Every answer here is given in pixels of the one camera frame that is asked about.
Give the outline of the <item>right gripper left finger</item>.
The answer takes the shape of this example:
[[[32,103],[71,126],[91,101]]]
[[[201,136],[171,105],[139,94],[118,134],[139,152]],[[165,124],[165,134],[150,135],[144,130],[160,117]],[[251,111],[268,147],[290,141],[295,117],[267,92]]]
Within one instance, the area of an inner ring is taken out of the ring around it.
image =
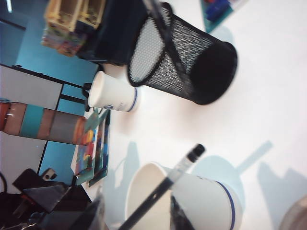
[[[81,230],[104,230],[105,229],[105,201],[102,193],[83,212],[80,217],[79,227]]]

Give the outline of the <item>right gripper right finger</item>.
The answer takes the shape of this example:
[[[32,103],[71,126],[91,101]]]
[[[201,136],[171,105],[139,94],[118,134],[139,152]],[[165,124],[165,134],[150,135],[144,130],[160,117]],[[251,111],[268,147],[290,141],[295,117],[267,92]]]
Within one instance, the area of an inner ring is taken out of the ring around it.
[[[171,196],[170,200],[170,229],[193,230],[194,227],[173,195]]]

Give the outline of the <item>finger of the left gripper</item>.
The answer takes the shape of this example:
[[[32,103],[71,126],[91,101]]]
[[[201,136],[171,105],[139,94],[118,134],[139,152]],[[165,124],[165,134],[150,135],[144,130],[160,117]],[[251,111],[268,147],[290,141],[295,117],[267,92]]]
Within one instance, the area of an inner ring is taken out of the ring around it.
[[[53,184],[46,187],[24,189],[23,192],[45,212],[51,213],[70,189],[71,187],[65,184]]]

